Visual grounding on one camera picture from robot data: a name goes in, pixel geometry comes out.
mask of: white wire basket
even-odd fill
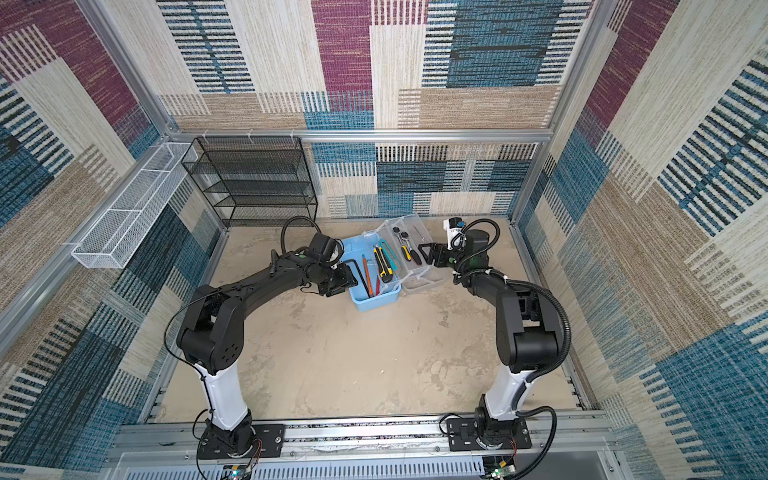
[[[187,174],[180,161],[189,146],[160,146],[72,250],[72,256],[85,268],[125,268]]]

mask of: mesh organizer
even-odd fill
[[[184,179],[187,143],[166,143],[94,223],[72,256],[85,268],[125,268]]]
[[[182,164],[227,227],[282,226],[296,215],[317,215],[298,138],[198,137]]]

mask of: teal plastic tool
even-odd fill
[[[395,262],[395,254],[392,252],[392,249],[389,248],[389,244],[386,242],[386,240],[382,240],[382,245],[384,248],[382,249],[386,257],[389,259],[389,264],[392,265],[392,270],[397,270],[397,263]]]

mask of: white cable tray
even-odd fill
[[[170,142],[160,146],[72,256],[85,268],[125,268],[187,174],[180,160],[189,146]]]

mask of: black mounting plate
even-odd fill
[[[286,426],[282,424],[259,424],[251,425],[255,432],[255,439],[253,440],[257,445],[259,442],[256,439],[261,440],[261,458],[277,458],[283,451],[283,439]],[[243,457],[245,463],[250,460],[253,450],[249,451]],[[226,446],[211,433],[210,429],[205,429],[203,432],[203,439],[200,440],[200,448],[197,450],[197,458],[200,460],[221,460],[222,458],[228,458],[233,460],[232,457],[227,455]]]
[[[518,450],[531,448],[531,435],[524,419],[515,419],[503,423],[508,429],[489,432],[486,430],[488,443],[502,444],[499,450],[514,450],[512,440],[515,439]],[[477,441],[475,419],[446,419],[445,428],[448,432],[448,444],[451,452],[468,452],[470,450],[485,450]]]

